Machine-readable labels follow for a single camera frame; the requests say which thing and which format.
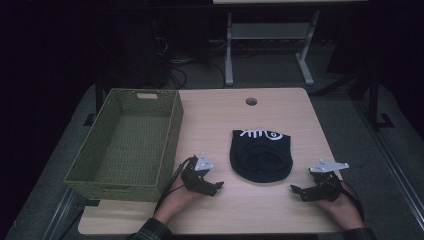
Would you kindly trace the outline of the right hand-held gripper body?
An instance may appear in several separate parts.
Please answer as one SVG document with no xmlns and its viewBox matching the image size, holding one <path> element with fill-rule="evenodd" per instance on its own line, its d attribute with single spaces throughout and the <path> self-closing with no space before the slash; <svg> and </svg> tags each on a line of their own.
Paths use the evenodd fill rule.
<svg viewBox="0 0 424 240">
<path fill-rule="evenodd" d="M 342 192 L 342 186 L 336 171 L 348 169 L 348 163 L 339 163 L 320 159 L 319 162 L 309 168 L 316 186 L 312 188 L 311 201 L 330 200 L 334 201 Z"/>
</svg>

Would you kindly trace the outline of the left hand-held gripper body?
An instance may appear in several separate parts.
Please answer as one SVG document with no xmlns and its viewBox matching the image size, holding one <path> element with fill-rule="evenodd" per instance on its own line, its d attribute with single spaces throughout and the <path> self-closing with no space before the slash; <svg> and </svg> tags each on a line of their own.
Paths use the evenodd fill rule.
<svg viewBox="0 0 424 240">
<path fill-rule="evenodd" d="M 213 168 L 213 163 L 202 153 L 199 157 L 188 158 L 187 165 L 181 173 L 181 179 L 185 187 L 191 192 L 198 192 L 203 186 L 204 176 Z"/>
</svg>

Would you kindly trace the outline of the black beanie with white print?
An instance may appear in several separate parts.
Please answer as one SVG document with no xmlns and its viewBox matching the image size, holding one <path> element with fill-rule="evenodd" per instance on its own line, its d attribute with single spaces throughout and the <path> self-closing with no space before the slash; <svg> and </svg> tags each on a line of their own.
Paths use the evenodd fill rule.
<svg viewBox="0 0 424 240">
<path fill-rule="evenodd" d="M 284 180 L 293 167 L 291 137 L 268 130 L 233 130 L 230 164 L 239 176 L 255 183 Z"/>
</svg>

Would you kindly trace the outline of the green woven basket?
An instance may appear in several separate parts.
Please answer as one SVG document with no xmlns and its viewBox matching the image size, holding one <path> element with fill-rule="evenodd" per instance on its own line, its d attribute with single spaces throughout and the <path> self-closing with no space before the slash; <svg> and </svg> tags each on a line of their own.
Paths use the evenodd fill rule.
<svg viewBox="0 0 424 240">
<path fill-rule="evenodd" d="M 88 199 L 156 202 L 183 119 L 176 90 L 111 90 L 64 182 Z"/>
</svg>

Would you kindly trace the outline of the person's right hand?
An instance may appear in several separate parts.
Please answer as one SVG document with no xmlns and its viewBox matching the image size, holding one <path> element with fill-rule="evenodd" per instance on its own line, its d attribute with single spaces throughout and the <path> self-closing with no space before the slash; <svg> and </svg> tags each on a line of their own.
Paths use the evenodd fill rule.
<svg viewBox="0 0 424 240">
<path fill-rule="evenodd" d="M 316 201 L 315 205 L 322 208 L 343 230 L 352 230 L 365 227 L 365 223 L 362 220 L 357 208 L 344 194 L 339 195 L 338 198 L 334 201 Z"/>
</svg>

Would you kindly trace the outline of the person's left hand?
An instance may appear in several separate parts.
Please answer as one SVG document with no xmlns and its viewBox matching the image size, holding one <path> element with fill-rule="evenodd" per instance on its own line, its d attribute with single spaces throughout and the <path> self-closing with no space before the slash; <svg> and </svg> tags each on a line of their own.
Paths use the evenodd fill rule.
<svg viewBox="0 0 424 240">
<path fill-rule="evenodd" d="M 163 200 L 153 217 L 163 224 L 168 224 L 180 211 L 201 197 L 202 194 L 187 190 L 178 176 L 171 187 L 171 193 Z"/>
</svg>

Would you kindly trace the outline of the black metal stand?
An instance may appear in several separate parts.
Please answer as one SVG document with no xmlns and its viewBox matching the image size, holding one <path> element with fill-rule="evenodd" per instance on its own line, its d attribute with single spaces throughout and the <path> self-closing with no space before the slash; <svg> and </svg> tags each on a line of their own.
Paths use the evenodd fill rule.
<svg viewBox="0 0 424 240">
<path fill-rule="evenodd" d="M 349 97 L 355 101 L 366 96 L 366 119 L 372 129 L 393 128 L 394 124 L 386 113 L 378 111 L 379 82 L 376 72 L 370 67 L 361 67 L 353 74 L 354 84 L 349 90 Z"/>
</svg>

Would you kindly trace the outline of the white metal table frame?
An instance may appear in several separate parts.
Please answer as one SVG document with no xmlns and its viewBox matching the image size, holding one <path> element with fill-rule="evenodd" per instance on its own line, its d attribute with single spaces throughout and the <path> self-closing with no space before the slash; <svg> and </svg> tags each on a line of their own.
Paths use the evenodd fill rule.
<svg viewBox="0 0 424 240">
<path fill-rule="evenodd" d="M 315 11 L 309 22 L 302 23 L 234 23 L 232 21 L 232 13 L 228 13 L 226 54 L 224 60 L 225 85 L 232 86 L 234 84 L 232 64 L 233 40 L 303 40 L 303 48 L 295 54 L 295 57 L 305 83 L 308 86 L 313 86 L 315 82 L 307 65 L 306 57 L 319 16 L 320 12 Z"/>
</svg>

